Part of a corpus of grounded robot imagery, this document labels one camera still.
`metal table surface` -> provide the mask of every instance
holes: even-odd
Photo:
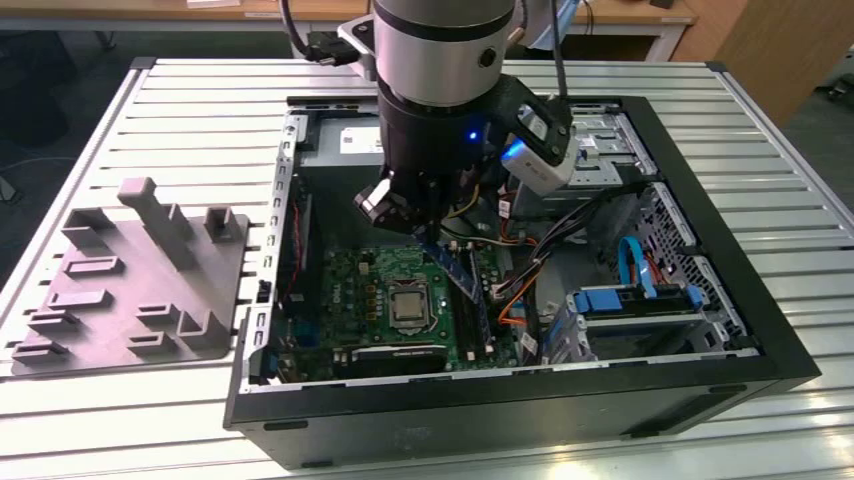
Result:
[[[538,91],[554,66],[508,62]],[[360,466],[354,478],[743,478],[854,475],[854,239],[851,214],[729,74],[703,64],[568,63],[572,94],[643,95],[699,176],[823,376],[754,400],[682,435]],[[67,247],[69,208],[112,219],[128,176],[160,185],[187,215],[230,204],[266,221],[290,96],[371,85],[347,69],[287,60],[160,60],[131,70],[0,294],[0,375],[9,342],[47,292]],[[260,245],[260,228],[250,245]],[[258,252],[246,254],[252,271]],[[239,297],[254,296],[246,278]],[[239,307],[236,318],[244,318]],[[288,474],[222,428],[232,356],[196,364],[0,383],[0,477],[259,478]]]

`cpu socket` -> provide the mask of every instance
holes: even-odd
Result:
[[[412,335],[430,325],[430,296],[427,285],[388,287],[388,324],[404,335]]]

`gray plastic holder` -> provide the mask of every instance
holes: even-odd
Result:
[[[216,319],[214,312],[198,322],[187,312],[182,313],[178,322],[178,338],[192,350],[204,350],[228,340],[231,332]]]
[[[119,201],[136,210],[151,240],[166,253],[175,269],[187,270],[196,266],[196,259],[184,243],[180,227],[172,224],[170,214],[155,198],[155,188],[158,185],[151,178],[127,178],[119,187]]]
[[[113,222],[100,209],[69,212],[72,247],[32,315],[15,375],[228,354],[250,220],[219,206],[187,218],[179,205],[158,202],[155,187],[145,178],[121,185],[141,221]]]
[[[108,250],[100,232],[111,228],[115,224],[100,208],[79,208],[68,215],[61,232],[77,250],[85,252]]]
[[[80,319],[65,310],[36,312],[32,314],[27,326],[39,332],[40,335],[51,337],[51,335],[55,334],[79,331]]]
[[[168,354],[178,349],[166,332],[152,332],[128,338],[128,350],[140,357]]]
[[[52,341],[21,343],[15,347],[12,360],[24,365],[61,363],[69,356],[68,349]]]
[[[140,305],[136,307],[136,318],[148,327],[175,325],[180,311],[171,303]]]

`mounting screw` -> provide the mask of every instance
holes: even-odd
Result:
[[[492,64],[495,63],[496,57],[498,57],[498,54],[495,53],[495,49],[492,47],[487,48],[480,54],[478,65],[480,65],[483,68],[491,67]]]

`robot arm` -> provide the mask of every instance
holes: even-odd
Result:
[[[463,179],[476,181],[499,159],[538,193],[568,181],[570,110],[502,74],[514,7],[514,0],[374,0],[372,22],[339,30],[366,60],[372,50],[376,67],[384,167],[379,185],[355,199],[376,227],[435,239]]]

